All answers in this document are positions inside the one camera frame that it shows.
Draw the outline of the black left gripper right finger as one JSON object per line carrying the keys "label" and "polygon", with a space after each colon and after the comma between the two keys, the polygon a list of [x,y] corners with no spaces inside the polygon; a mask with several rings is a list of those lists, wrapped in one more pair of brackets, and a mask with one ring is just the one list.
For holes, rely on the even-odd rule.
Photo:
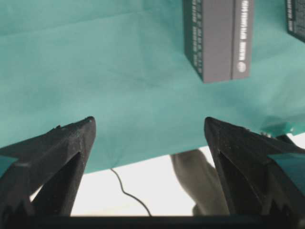
{"label": "black left gripper right finger", "polygon": [[287,138],[270,138],[207,117],[204,135],[229,212],[305,219],[305,151]]}

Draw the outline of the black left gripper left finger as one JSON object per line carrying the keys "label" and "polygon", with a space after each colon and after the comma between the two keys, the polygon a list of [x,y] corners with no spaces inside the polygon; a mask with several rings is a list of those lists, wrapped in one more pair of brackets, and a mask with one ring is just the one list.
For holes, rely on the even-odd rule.
{"label": "black left gripper left finger", "polygon": [[0,220],[15,216],[69,216],[94,140],[89,116],[0,149],[14,159],[0,176]]}

